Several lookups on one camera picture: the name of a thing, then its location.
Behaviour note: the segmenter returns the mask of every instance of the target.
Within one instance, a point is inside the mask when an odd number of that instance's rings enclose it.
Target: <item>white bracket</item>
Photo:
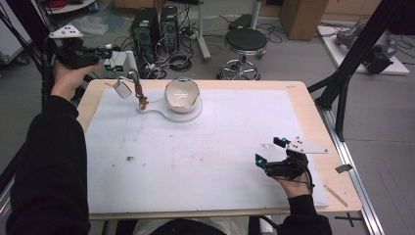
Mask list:
[[[58,30],[49,33],[50,38],[71,38],[71,37],[82,37],[81,31],[76,29],[71,23],[59,28]]]
[[[327,149],[314,145],[299,136],[288,144],[287,149],[301,154],[327,154],[329,152]]]

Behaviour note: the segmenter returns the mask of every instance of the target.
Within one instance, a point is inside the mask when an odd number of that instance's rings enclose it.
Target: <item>wheeled base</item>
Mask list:
[[[248,62],[245,55],[241,55],[239,60],[226,63],[216,76],[217,79],[222,77],[228,80],[235,80],[238,77],[244,77],[246,80],[260,80],[260,74],[256,66]]]

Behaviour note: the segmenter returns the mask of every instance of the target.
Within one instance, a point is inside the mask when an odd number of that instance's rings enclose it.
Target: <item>computer tower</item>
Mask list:
[[[137,63],[154,63],[158,60],[158,43],[161,40],[156,8],[139,8],[131,25],[131,36],[137,52]]]
[[[161,38],[164,52],[179,50],[179,24],[177,19],[177,7],[165,6],[161,8],[160,16]]]

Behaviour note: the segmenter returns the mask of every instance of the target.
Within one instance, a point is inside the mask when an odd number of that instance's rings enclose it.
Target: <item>black stool seat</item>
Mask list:
[[[225,43],[240,51],[258,51],[266,46],[266,37],[258,30],[235,28],[226,33]]]

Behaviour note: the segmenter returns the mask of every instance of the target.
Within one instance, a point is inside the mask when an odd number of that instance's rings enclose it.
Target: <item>metal rail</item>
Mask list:
[[[354,165],[353,158],[351,157],[350,152],[348,151],[346,142],[343,142],[336,133],[336,118],[333,116],[331,111],[325,111],[317,107],[318,112],[320,113],[321,118],[326,124],[326,128],[332,137],[333,143],[335,144],[337,151],[342,159],[342,162],[345,165],[351,165],[351,169],[348,174],[351,178],[351,181],[356,189],[357,195],[360,198],[362,203],[362,216],[366,223],[366,227],[369,230],[371,235],[384,235],[384,229],[382,228],[381,222],[376,215],[375,209],[370,202],[369,196],[364,188],[364,185],[360,179],[357,168]]]

